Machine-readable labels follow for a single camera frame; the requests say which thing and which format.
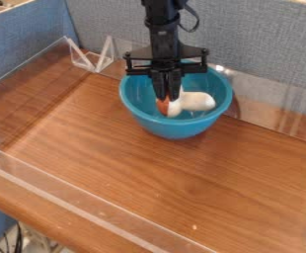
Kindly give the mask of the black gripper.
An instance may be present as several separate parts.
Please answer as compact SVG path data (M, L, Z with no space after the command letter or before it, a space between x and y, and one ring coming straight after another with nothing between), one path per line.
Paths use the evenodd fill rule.
M127 62L129 75L150 75L156 97L165 100L166 75L169 98L176 101L180 98L182 74L205 73L208 71L208 56L210 50L204 47L181 44L177 57L158 58L153 56L153 47L149 45L137 50L127 51L123 58Z

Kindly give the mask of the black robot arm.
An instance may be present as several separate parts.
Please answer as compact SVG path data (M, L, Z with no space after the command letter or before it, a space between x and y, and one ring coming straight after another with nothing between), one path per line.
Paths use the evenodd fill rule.
M180 98L186 74L208 72L209 49L185 44L178 36L178 29L194 33L200 28L200 16L188 1L142 0L152 44L125 53L127 74L146 75L153 80L162 101Z

